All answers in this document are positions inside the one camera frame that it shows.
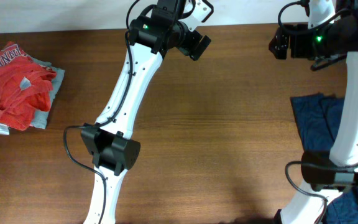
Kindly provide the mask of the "orange-red t-shirt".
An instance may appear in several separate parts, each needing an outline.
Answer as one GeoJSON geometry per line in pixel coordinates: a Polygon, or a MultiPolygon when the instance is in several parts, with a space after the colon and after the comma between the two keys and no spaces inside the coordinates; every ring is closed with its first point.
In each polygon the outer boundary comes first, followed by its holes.
{"type": "Polygon", "coordinates": [[[57,73],[39,65],[16,43],[0,50],[0,124],[25,131],[37,110],[51,109],[49,93],[57,73]]]}

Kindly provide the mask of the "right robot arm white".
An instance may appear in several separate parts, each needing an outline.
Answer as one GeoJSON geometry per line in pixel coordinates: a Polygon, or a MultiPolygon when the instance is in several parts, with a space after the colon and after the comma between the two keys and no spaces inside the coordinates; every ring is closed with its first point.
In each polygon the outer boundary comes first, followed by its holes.
{"type": "Polygon", "coordinates": [[[328,205],[358,186],[358,1],[298,1],[308,23],[279,23],[269,51],[275,58],[308,58],[312,70],[340,60],[347,86],[339,130],[326,153],[305,152],[298,161],[303,180],[275,223],[320,223],[328,205]]]}

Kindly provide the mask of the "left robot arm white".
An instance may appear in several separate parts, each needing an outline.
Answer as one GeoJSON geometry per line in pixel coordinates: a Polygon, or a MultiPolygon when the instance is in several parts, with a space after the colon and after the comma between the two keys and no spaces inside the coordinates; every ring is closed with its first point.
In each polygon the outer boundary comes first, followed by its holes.
{"type": "Polygon", "coordinates": [[[140,152],[140,142],[131,137],[147,87],[170,49],[194,61],[200,58],[211,40],[196,28],[213,12],[207,0],[158,1],[129,22],[126,59],[112,95],[95,123],[81,129],[95,174],[85,223],[115,223],[122,182],[140,152]]]}

